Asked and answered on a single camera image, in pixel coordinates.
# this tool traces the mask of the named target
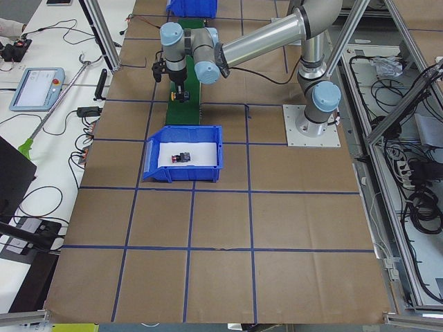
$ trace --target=robotic arm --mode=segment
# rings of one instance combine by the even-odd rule
[[[175,99],[184,102],[189,98],[184,89],[186,55],[194,58],[199,81],[213,84],[220,74],[228,77],[230,67],[301,39],[298,82],[308,103],[296,125],[306,136],[320,136],[341,99],[339,88],[324,75],[323,53],[324,32],[341,6],[342,0],[291,0],[288,16],[227,44],[219,43],[214,28],[184,30],[179,24],[166,23],[160,30],[165,60],[153,65],[154,77],[160,82],[161,75],[168,74],[176,84]]]

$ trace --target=blue bin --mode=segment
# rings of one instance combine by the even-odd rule
[[[159,166],[160,144],[169,142],[215,143],[217,164],[213,166]],[[158,181],[212,181],[217,182],[223,168],[223,139],[221,126],[166,126],[147,141],[143,180]]]
[[[166,10],[180,17],[210,17],[217,14],[217,0],[168,0]]]

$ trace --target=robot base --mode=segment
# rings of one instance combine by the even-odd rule
[[[305,110],[305,105],[283,105],[284,125],[286,127],[286,137],[289,147],[340,147],[337,128],[335,125],[327,126],[323,135],[310,138],[296,127],[298,115]],[[334,116],[329,118],[329,122],[334,121]]]

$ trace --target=small object in bin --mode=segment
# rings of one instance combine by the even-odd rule
[[[189,152],[181,152],[180,154],[177,154],[176,156],[172,156],[172,163],[187,163],[188,161],[191,161],[191,155]]]

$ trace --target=person's sleeve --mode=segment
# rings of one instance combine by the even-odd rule
[[[23,24],[8,19],[0,19],[0,36],[18,37],[21,35]]]

